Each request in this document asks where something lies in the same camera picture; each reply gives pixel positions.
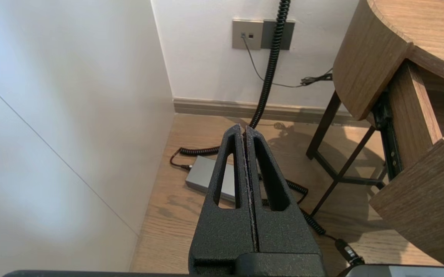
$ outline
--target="cable connector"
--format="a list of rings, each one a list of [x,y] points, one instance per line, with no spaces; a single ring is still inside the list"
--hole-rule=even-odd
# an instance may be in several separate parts
[[[193,166],[192,166],[192,165],[181,165],[180,167],[181,167],[182,169],[185,169],[185,170],[190,171],[191,168],[192,168]]]
[[[351,266],[365,264],[364,259],[359,256],[359,254],[357,254],[357,252],[355,252],[354,249],[352,249],[352,247],[350,247],[350,245],[345,242],[345,240],[335,240],[335,247],[337,248],[338,252],[342,254],[342,257],[345,258]]]

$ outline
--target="wall outlet plate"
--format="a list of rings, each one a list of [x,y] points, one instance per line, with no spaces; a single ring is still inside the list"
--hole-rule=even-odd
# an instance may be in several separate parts
[[[261,48],[270,49],[272,46],[273,32],[275,31],[276,20],[264,20],[263,32],[261,36]],[[280,50],[290,50],[290,42],[292,42],[292,34],[294,33],[295,21],[286,21],[284,32],[282,33],[282,41],[280,42]]]
[[[241,35],[245,35],[248,48],[251,50],[261,49],[261,37],[263,34],[263,21],[232,20],[232,47],[246,49]]]

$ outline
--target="black cable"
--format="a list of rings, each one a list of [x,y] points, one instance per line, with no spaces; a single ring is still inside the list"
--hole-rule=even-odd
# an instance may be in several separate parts
[[[188,170],[188,171],[190,171],[191,170],[191,165],[178,165],[178,164],[176,164],[176,163],[174,163],[172,160],[174,159],[174,157],[180,152],[180,150],[181,149],[178,149],[178,151],[176,151],[176,153],[174,153],[172,156],[171,156],[171,159],[169,160],[169,163],[171,163],[171,165],[174,165],[175,167],[178,167],[178,168],[182,168],[182,169],[185,169],[185,170]]]
[[[263,180],[263,176],[261,176],[260,173],[258,173],[258,179]],[[287,186],[289,186],[290,189],[302,194],[302,198],[297,202],[298,204],[300,204],[304,200],[306,195],[308,195],[309,190],[299,184],[296,184],[296,183],[290,181],[290,180],[285,179],[285,182],[287,183]]]
[[[268,65],[266,66],[266,75],[259,95],[258,106],[250,123],[251,128],[256,128],[261,116],[265,110],[266,101],[270,95],[272,88],[273,76],[277,68],[277,61],[280,54],[280,42],[282,41],[282,33],[284,32],[285,21],[289,13],[290,0],[280,0],[279,12],[277,14],[277,23],[273,31],[272,46],[270,47],[270,57],[268,58]]]
[[[262,81],[264,81],[265,79],[261,78],[261,76],[260,76],[259,73],[258,73],[258,70],[256,69],[256,66],[254,65],[254,61],[253,61],[253,59],[252,59],[252,55],[251,55],[250,48],[248,47],[248,44],[246,43],[245,35],[244,35],[244,34],[241,35],[241,38],[242,38],[243,41],[244,41],[244,45],[246,46],[246,49],[247,49],[247,51],[248,51],[248,54],[250,55],[251,64],[253,65],[254,72],[256,72],[256,75],[258,75],[258,77],[259,77]],[[300,84],[300,85],[298,85],[298,86],[289,86],[289,85],[278,84],[278,83],[272,83],[272,84],[273,84],[273,85],[276,85],[276,86],[286,87],[286,88],[299,88],[299,87],[303,86],[302,84]]]
[[[261,78],[261,75],[259,74],[258,70],[256,69],[256,65],[254,65],[254,60],[252,58],[250,48],[249,48],[248,44],[246,43],[245,35],[244,34],[241,35],[241,38],[243,39],[246,50],[248,51],[248,54],[250,56],[250,60],[251,60],[251,64],[253,66],[254,72],[256,72],[256,75],[258,76],[258,78],[260,78],[262,81],[264,81],[264,79]],[[325,74],[323,74],[319,77],[305,77],[305,78],[301,79],[301,84],[297,85],[297,86],[290,86],[290,85],[284,85],[284,84],[278,84],[278,83],[272,83],[272,84],[276,85],[276,86],[286,87],[286,88],[300,88],[300,87],[309,86],[310,84],[314,84],[317,81],[333,81],[333,74],[331,73],[332,70],[333,70],[333,68],[330,68],[330,70],[328,70]]]
[[[302,215],[308,225],[320,236],[330,238],[335,241],[335,248],[340,252],[342,257],[347,260],[351,266],[365,264],[364,259],[357,254],[357,252],[345,240],[337,239],[326,233],[326,230],[319,225],[319,223],[311,217],[305,210],[301,209]]]
[[[270,58],[268,59],[268,68],[266,76],[264,79],[264,85],[261,90],[261,95],[258,103],[257,110],[255,111],[253,118],[250,123],[251,128],[256,128],[261,115],[264,112],[266,106],[266,100],[268,100],[268,95],[270,93],[271,83],[273,80],[273,75],[275,74],[275,68],[277,65],[278,55],[280,52],[280,41],[282,40],[282,31],[285,25],[285,20],[287,19],[287,13],[289,12],[290,0],[280,0],[279,12],[277,14],[277,24],[275,25],[275,30],[273,34],[272,47],[270,50]],[[220,147],[210,147],[207,149],[186,149],[179,148],[179,150],[171,157],[171,160],[176,156],[176,154],[181,153],[187,156],[208,156],[215,155],[219,152]]]

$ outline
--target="curved wooden tabletop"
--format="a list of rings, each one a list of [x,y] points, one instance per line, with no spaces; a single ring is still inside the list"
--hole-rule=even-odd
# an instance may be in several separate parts
[[[337,93],[356,119],[406,58],[444,78],[444,0],[360,0],[333,66]]]
[[[444,77],[444,0],[368,0],[391,30],[412,42],[409,58]]]

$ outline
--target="black textured plastic part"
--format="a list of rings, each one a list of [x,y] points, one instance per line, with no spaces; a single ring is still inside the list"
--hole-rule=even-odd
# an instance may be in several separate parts
[[[234,157],[236,207],[221,209],[217,204],[230,154]],[[258,165],[270,210],[261,204]],[[241,260],[247,254],[265,255]],[[320,249],[264,137],[249,126],[243,135],[241,126],[235,125],[222,138],[190,248],[190,274],[245,275],[254,269],[259,275],[261,270],[272,268],[275,276],[291,276],[284,271],[289,269],[288,261],[277,267],[277,260],[269,258],[275,255],[282,259],[284,254],[289,254],[291,260],[299,260],[293,265],[292,276],[296,272],[295,276],[311,276],[308,275],[311,265],[322,268]],[[238,258],[244,263],[238,264]]]
[[[235,273],[239,276],[327,276],[320,255],[289,253],[243,254],[236,260]]]
[[[264,209],[260,200],[254,201],[259,251],[321,255],[265,138],[249,126],[246,127],[246,151],[253,197],[261,199],[259,185],[252,186],[259,184],[258,162],[271,209]]]
[[[138,272],[17,270],[6,274],[4,277],[187,277],[187,275],[138,273]]]

